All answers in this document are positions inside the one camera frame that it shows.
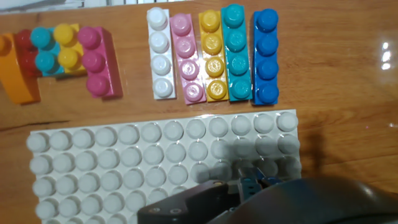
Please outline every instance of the metal screw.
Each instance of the metal screw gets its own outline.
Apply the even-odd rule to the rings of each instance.
[[[149,212],[151,212],[151,213],[160,212],[160,208],[152,208],[152,209],[149,210]]]
[[[171,213],[171,214],[178,214],[178,213],[180,213],[180,212],[182,212],[182,210],[179,209],[179,208],[173,208],[173,209],[170,210],[170,213]]]

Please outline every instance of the red block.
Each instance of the red block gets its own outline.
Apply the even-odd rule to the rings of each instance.
[[[35,58],[38,50],[30,41],[30,33],[32,31],[23,29],[16,34],[16,49],[21,69],[24,69],[30,77],[41,77],[42,72],[36,67]]]
[[[83,27],[78,40],[83,47],[81,62],[88,75],[86,87],[93,98],[123,96],[111,34],[102,27]]]

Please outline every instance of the stacked blocks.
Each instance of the stacked blocks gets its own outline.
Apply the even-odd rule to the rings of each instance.
[[[42,73],[37,69],[35,64],[35,58],[39,51],[30,41],[31,33],[31,30],[23,29],[16,34],[17,56],[21,69],[25,70],[28,76],[41,77]]]
[[[254,12],[253,103],[274,105],[278,103],[277,39],[278,14],[273,9]]]
[[[200,75],[191,15],[177,14],[171,17],[170,26],[185,104],[205,102],[206,95]]]
[[[60,46],[53,38],[54,28],[35,28],[30,40],[39,49],[35,59],[36,67],[42,71],[43,77],[65,77],[63,67],[58,63],[57,57],[60,53]]]
[[[232,4],[221,9],[229,100],[251,100],[252,86],[244,7]]]
[[[37,73],[32,65],[34,53],[28,54],[28,43],[25,44],[17,46],[14,34],[0,35],[0,80],[15,104],[40,101]]]
[[[122,97],[118,62],[111,34],[102,27],[83,27],[78,41],[83,46],[82,65],[88,79],[86,87],[93,98]]]
[[[58,62],[65,69],[65,74],[85,75],[86,69],[81,63],[83,47],[77,40],[79,24],[59,24],[54,29],[54,39],[60,45]]]
[[[147,12],[147,21],[154,98],[175,98],[169,10],[153,7]]]
[[[206,73],[203,73],[203,78],[206,83],[207,101],[228,100],[220,12],[207,10],[199,13],[199,24],[201,49],[206,61]]]

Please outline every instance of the orange block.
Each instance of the orange block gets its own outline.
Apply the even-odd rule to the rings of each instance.
[[[0,35],[0,80],[15,104],[40,101],[37,78],[19,65],[14,34]]]

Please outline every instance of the teal block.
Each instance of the teal block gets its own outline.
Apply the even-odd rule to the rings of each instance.
[[[39,50],[36,56],[36,67],[43,73],[43,77],[63,78],[65,74],[63,67],[58,63],[58,54],[60,53],[60,45],[54,40],[54,28],[35,28],[30,40]]]
[[[221,9],[229,100],[251,100],[252,84],[244,7],[231,4]]]

